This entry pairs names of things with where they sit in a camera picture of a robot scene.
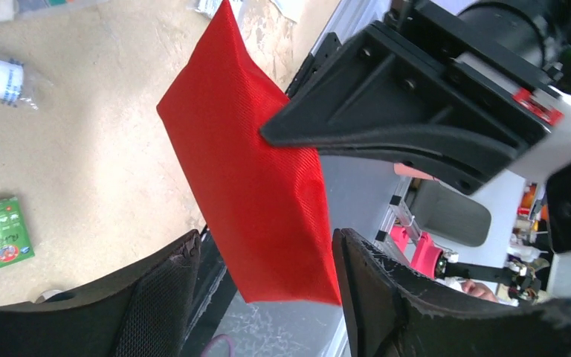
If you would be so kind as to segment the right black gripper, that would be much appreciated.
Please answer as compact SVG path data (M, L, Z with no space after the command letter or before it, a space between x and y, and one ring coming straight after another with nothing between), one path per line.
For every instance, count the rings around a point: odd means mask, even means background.
M544 184L554 295L571 294L571 1L394 1L261 127L276 147L404 164L471 195Z

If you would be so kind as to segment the red first aid pouch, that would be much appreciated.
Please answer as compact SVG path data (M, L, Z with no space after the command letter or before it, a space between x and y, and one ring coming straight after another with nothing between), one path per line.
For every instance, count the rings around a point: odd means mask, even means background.
M340 305L319 155L259 133L287 102L224 1L157 112L244 300Z

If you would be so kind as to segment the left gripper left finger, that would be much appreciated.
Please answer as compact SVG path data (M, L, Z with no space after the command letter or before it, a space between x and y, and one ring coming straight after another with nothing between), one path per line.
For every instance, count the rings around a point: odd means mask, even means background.
M53 300L0 306L0 356L179 356L200 255L192 230Z

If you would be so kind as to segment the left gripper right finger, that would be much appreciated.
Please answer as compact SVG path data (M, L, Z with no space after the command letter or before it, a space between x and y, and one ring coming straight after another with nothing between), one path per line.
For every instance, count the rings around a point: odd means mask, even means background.
M513 307L443 286L350 228L332 251L353 356L571 356L571 298Z

